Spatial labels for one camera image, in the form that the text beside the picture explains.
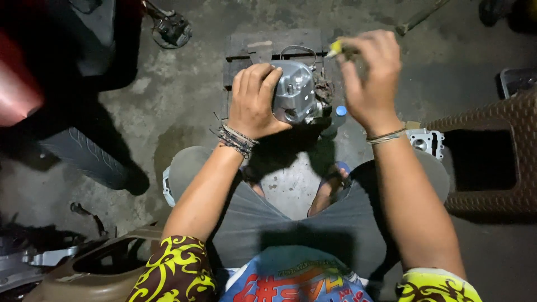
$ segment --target hand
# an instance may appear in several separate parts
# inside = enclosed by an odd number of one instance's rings
[[[394,33],[384,30],[366,32],[356,38],[344,38],[342,43],[357,48],[369,67],[367,80],[362,81],[354,62],[346,61],[344,55],[337,58],[343,73],[349,114],[364,127],[368,136],[400,129],[394,99],[401,62]]]
[[[280,80],[281,67],[269,63],[254,64],[243,69],[233,79],[233,101],[228,126],[251,139],[291,129],[272,114],[274,88]]]

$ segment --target plastic bottle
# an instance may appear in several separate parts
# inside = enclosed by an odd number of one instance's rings
[[[332,116],[332,123],[321,132],[321,136],[332,136],[337,133],[337,128],[345,123],[346,115],[347,108],[345,106],[337,106],[336,114]]]

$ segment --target gray shorts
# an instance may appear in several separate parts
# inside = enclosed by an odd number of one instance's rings
[[[175,200],[211,152],[195,146],[173,158],[169,188]],[[449,191],[446,170],[432,155],[416,151],[416,156],[440,200],[445,200]],[[207,242],[212,267],[238,268],[269,246],[303,245],[338,257],[362,278],[381,280],[399,256],[382,215],[375,162],[360,165],[350,177],[351,186],[339,193],[334,204],[313,217],[294,221],[257,195],[237,174],[220,221]]]

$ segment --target bracelet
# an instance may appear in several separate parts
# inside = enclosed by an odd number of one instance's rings
[[[384,134],[384,135],[381,135],[381,136],[376,136],[376,137],[373,137],[373,138],[366,138],[366,141],[368,143],[370,143],[371,145],[376,145],[378,143],[387,142],[387,141],[390,141],[392,139],[398,139],[401,136],[403,136],[403,134],[406,134],[406,131],[407,131],[406,128],[402,128],[402,129],[399,129],[397,131],[393,131],[393,132],[390,132],[388,134]]]
[[[252,148],[259,142],[251,139],[239,131],[233,130],[227,125],[222,125],[218,133],[218,140],[226,147],[231,147],[241,153],[245,159],[252,154]]]

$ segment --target t-shirt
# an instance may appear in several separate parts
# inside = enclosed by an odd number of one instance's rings
[[[372,302],[363,280],[330,254],[278,246],[238,269],[217,296],[204,243],[172,236],[151,256],[127,301]],[[469,283],[441,269],[409,270],[397,287],[399,302],[481,302]]]

